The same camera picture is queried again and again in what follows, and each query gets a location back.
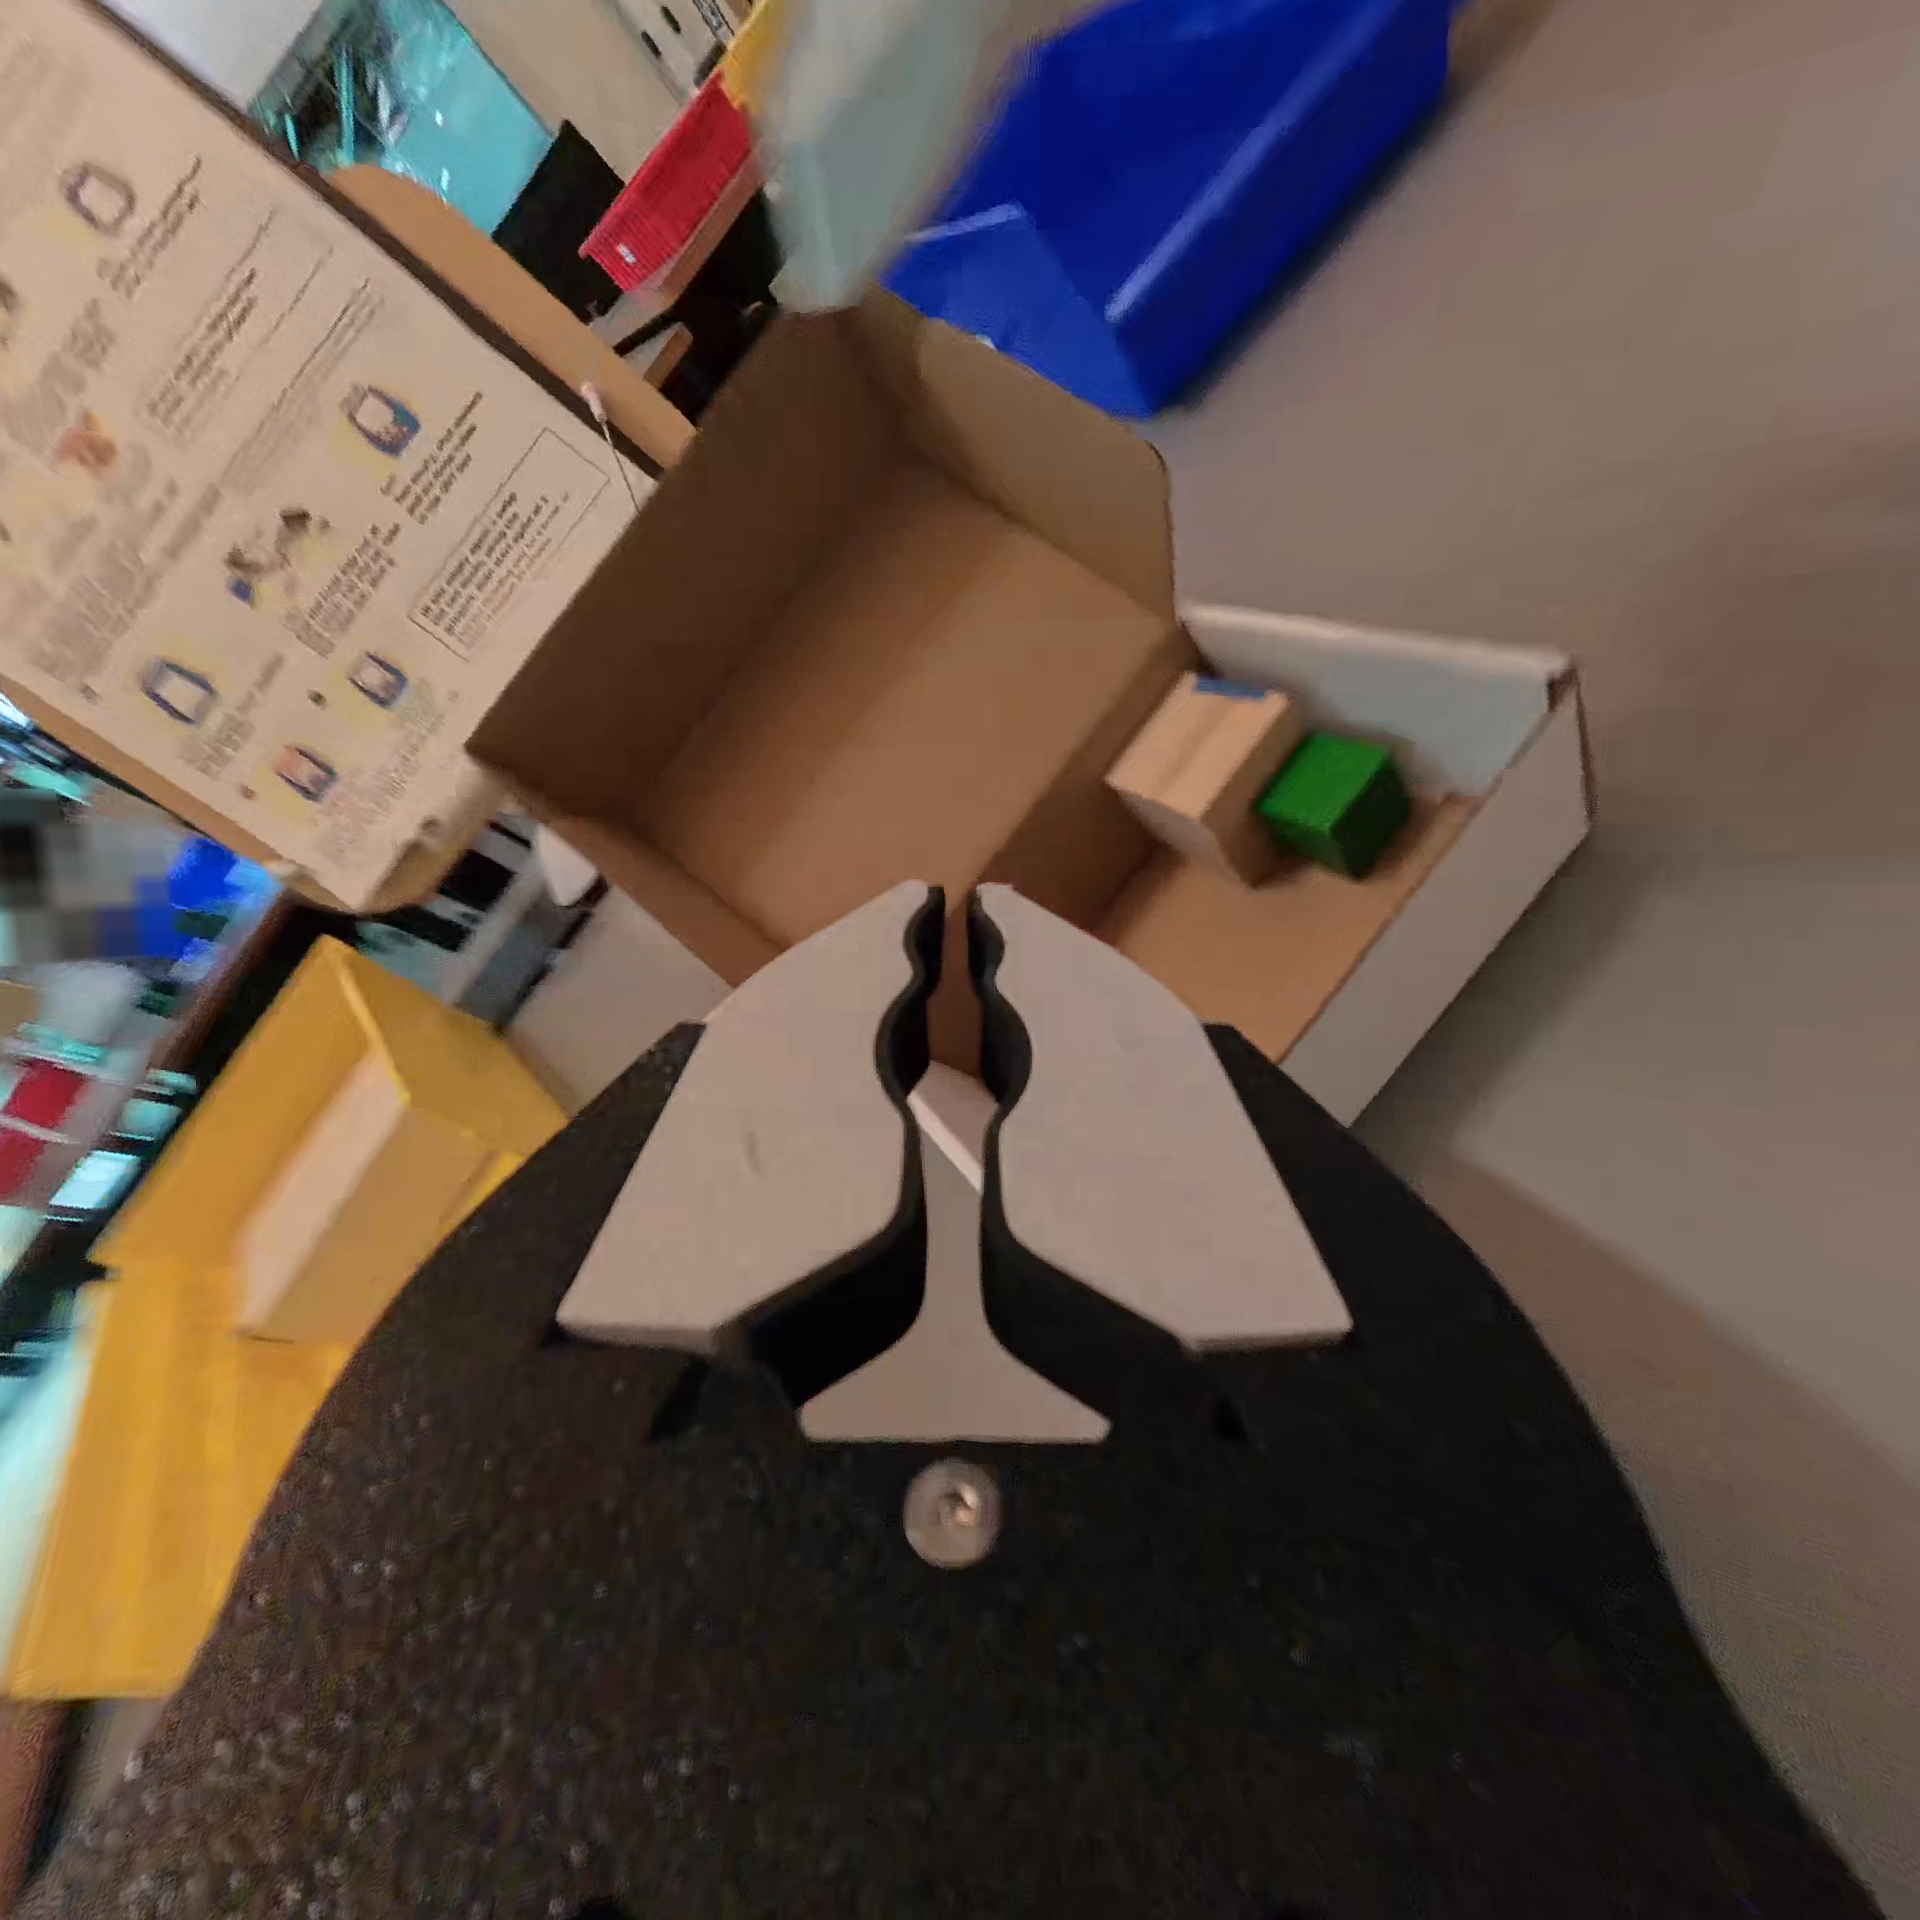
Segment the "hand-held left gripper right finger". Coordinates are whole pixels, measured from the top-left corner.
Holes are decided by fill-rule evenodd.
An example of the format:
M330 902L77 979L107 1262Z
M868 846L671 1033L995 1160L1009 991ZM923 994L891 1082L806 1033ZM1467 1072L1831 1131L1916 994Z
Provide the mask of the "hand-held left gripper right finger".
M996 1342L1090 1409L1201 1404L1215 1361L1353 1334L1203 1022L1013 886L966 906L981 1071L981 1297Z

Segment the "yellow plastic bin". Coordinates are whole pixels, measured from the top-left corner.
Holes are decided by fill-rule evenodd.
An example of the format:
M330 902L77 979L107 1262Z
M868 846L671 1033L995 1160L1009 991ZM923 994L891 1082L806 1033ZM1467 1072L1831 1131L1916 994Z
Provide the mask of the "yellow plastic bin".
M51 1495L4 1495L4 1516L34 1504L45 1518L4 1600L6 1699L159 1699L186 1680L265 1503L366 1340L245 1336L235 1288L241 1231L366 1057L493 1147L460 1225L564 1122L483 1019L346 944L307 953L91 1244L103 1278L79 1292L68 1435L31 1472Z

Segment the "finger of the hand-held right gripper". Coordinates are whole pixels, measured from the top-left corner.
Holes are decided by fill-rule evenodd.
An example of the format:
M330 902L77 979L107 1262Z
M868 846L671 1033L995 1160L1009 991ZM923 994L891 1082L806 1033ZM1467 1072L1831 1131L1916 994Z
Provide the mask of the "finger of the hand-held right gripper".
M797 2L761 116L790 312L857 302L1076 2Z

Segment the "white cardboard box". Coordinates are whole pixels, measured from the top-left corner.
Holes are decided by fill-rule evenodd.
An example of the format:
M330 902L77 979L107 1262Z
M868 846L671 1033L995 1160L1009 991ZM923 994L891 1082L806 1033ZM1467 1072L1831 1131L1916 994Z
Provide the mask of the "white cardboard box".
M1594 827L1577 671L1177 606L1130 428L875 296L731 375L471 760L727 985L899 880L1013 882L1356 1121ZM1369 879L1158 844L1106 774L1183 672L1391 751Z
M241 1330L293 1346L361 1342L493 1166L485 1138L413 1102L387 1063L366 1057L237 1234Z

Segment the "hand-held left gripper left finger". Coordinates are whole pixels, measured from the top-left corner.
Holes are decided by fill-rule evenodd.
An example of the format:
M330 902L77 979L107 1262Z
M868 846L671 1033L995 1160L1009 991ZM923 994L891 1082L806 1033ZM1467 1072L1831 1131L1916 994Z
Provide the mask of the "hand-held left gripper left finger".
M772 1379L806 1404L913 1330L945 892L903 880L751 974L701 1025L558 1326Z

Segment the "red plastic bin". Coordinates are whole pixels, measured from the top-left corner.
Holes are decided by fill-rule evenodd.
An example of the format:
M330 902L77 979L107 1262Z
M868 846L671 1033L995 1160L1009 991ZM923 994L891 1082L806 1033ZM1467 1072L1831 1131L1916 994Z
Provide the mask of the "red plastic bin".
M758 188L751 120L713 75L620 188L578 256L622 296L682 284Z

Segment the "blue plastic bin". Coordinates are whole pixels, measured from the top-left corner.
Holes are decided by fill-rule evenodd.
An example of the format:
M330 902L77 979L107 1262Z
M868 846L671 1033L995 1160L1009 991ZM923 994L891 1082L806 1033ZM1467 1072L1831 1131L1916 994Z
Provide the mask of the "blue plastic bin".
M884 287L1130 420L1171 407L1437 107L1450 2L1134 2L1033 50Z

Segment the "pale wooden cube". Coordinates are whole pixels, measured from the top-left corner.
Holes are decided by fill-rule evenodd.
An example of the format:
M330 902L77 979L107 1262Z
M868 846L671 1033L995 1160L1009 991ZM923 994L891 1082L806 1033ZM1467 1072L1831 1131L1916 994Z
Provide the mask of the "pale wooden cube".
M1245 888L1281 867L1257 804L1306 742L1306 708L1278 689L1183 672L1103 776L1163 848Z

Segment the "green cube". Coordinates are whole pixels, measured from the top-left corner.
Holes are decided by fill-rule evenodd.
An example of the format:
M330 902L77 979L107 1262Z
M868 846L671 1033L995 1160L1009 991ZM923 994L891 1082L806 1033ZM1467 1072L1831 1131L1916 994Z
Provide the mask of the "green cube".
M1367 880L1409 827L1397 755L1373 742L1313 731L1254 803L1271 841L1343 880Z

